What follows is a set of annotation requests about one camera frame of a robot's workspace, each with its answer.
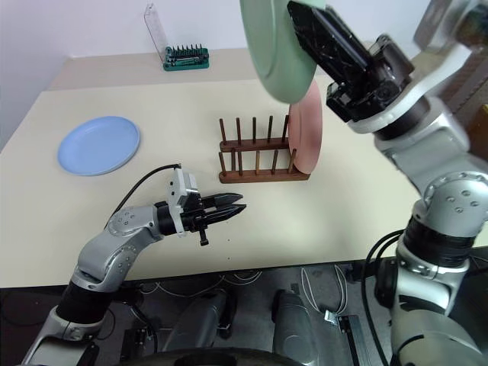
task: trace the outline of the white cable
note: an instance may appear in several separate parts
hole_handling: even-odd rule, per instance
[[[155,285],[156,286],[151,291],[144,291],[142,288],[140,288],[139,291],[141,294],[144,294],[144,295],[152,294],[154,291],[156,291],[159,288],[159,282],[156,282]]]
[[[309,293],[310,293],[310,297],[312,298],[312,301],[313,301],[313,305],[315,306],[315,309],[317,309],[320,312],[319,306],[317,305],[317,302],[315,300],[315,297],[313,296],[312,284],[310,283],[310,279],[308,277],[308,273],[307,273],[307,271],[305,271],[305,269],[303,269],[303,273],[305,274],[305,278],[307,280],[307,286],[308,286],[308,290],[309,290]]]
[[[334,269],[335,269],[335,276],[337,279],[337,283],[339,284],[339,288],[341,289],[341,302],[339,303],[337,310],[334,312],[339,315],[343,311],[345,296],[344,296],[344,287],[342,286],[341,276],[339,275],[339,267],[337,267],[337,265],[334,265]]]
[[[302,280],[302,289],[303,289],[303,293],[305,294],[305,298],[307,299],[308,303],[310,304],[310,306],[318,313],[322,313],[320,310],[319,310],[319,307],[316,305],[316,303],[314,304],[312,302],[312,300],[308,297],[308,293],[307,293],[307,290],[305,289],[305,278],[307,279],[308,281],[308,275],[307,275],[307,271],[305,271],[305,268],[301,268],[301,273],[300,273],[300,276],[301,276],[301,280]],[[308,287],[309,287],[309,290],[310,290],[310,295],[312,295],[312,298],[313,298],[313,294],[312,294],[312,287],[310,286],[310,281],[308,281]]]
[[[216,282],[216,284],[213,284],[213,285],[211,285],[211,286],[209,286],[209,287],[207,287],[207,288],[205,288],[205,289],[203,289],[201,291],[198,291],[198,292],[195,292],[194,294],[189,294],[189,295],[187,295],[187,294],[177,294],[175,292],[171,292],[170,290],[166,290],[160,283],[158,283],[158,287],[159,287],[159,289],[161,291],[166,292],[168,295],[172,295],[172,296],[176,296],[176,297],[189,298],[189,297],[198,296],[200,294],[203,294],[203,293],[205,293],[207,291],[212,290],[213,288],[217,287],[222,281],[223,281],[223,279],[220,278],[219,281]]]
[[[344,299],[344,305],[342,306],[342,308],[339,308],[338,311],[337,311],[337,314],[342,314],[344,313],[345,311],[345,308],[348,306],[348,282],[347,280],[345,279],[345,276],[344,276],[344,272],[342,272],[342,269],[338,266],[338,265],[334,265],[335,267],[335,273],[337,274],[337,280],[339,281],[339,283],[341,283],[341,279],[339,278],[339,274],[342,276],[342,279],[344,280],[344,295],[345,295],[345,299]]]
[[[241,280],[241,281],[251,281],[251,280],[254,280],[254,278],[256,278],[257,276],[259,276],[260,275],[259,273],[261,273],[261,272],[257,271],[256,273],[254,273],[252,276],[249,276],[249,277],[241,277],[237,273],[234,273],[233,276],[235,278],[237,278],[238,280]]]
[[[339,303],[339,307],[337,308],[337,310],[335,312],[332,311],[331,313],[334,313],[335,315],[340,315],[345,311],[345,308],[348,306],[348,288],[347,288],[347,281],[345,279],[344,272],[342,272],[342,269],[338,265],[334,265],[334,268],[335,268],[335,275],[339,283],[339,288],[341,289],[341,302]],[[310,292],[310,297],[309,294],[307,293],[305,280],[307,280],[307,287],[308,287],[308,291]],[[317,306],[315,297],[313,296],[310,279],[304,267],[301,268],[301,281],[302,281],[303,294],[305,295],[305,298],[307,299],[308,303],[315,311],[322,313],[319,307]]]
[[[260,278],[262,275],[262,272],[258,272],[258,274],[251,280],[251,281],[248,281],[248,282],[242,282],[241,284],[238,283],[238,282],[234,282],[234,281],[231,281],[231,280],[228,280],[225,275],[224,276],[220,276],[220,280],[221,281],[225,281],[227,282],[228,284],[233,284],[235,286],[247,286],[248,284],[252,284],[254,282],[256,282],[258,280],[258,278]]]

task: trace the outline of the table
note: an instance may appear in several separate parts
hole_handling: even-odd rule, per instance
[[[325,100],[331,80],[324,75],[316,80]],[[180,162],[195,175],[202,196],[236,192],[248,206],[209,227],[208,246],[200,247],[197,233],[152,244],[129,280],[365,258],[383,234],[405,227],[418,199],[374,148],[373,137],[353,133],[325,105],[321,156],[308,181],[222,185],[219,118],[229,140],[236,138],[236,117],[243,138],[251,136],[252,117],[258,135],[265,136],[269,115],[274,134],[281,134],[282,125],[276,124],[288,106],[273,100],[255,79],[54,89],[39,96],[0,154],[0,287],[66,284],[84,244],[103,229],[132,185],[160,165]],[[63,137],[103,115],[126,117],[139,126],[137,154],[106,175],[64,172],[56,161]],[[262,152],[262,167],[271,165],[268,153]],[[252,152],[243,160],[244,169],[252,169]],[[287,157],[280,156],[278,165],[285,167]],[[170,177],[155,175],[127,204],[166,199]],[[484,230],[477,245],[487,238]]]

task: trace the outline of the blue plate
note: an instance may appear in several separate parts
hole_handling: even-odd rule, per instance
[[[59,145],[58,162],[76,175],[102,175],[120,168],[137,151],[140,134],[126,118],[106,116],[79,125]]]

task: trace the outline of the green bit holder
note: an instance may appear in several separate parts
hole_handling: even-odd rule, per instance
[[[207,69],[209,66],[208,49],[201,45],[183,47],[166,47],[165,62],[162,68],[165,71]]]

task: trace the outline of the white wall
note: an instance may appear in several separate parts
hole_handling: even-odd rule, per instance
[[[0,0],[0,149],[66,57],[153,52],[147,0]],[[240,48],[237,0],[153,0],[170,44]],[[389,33],[411,56],[428,0],[331,0],[363,40]]]

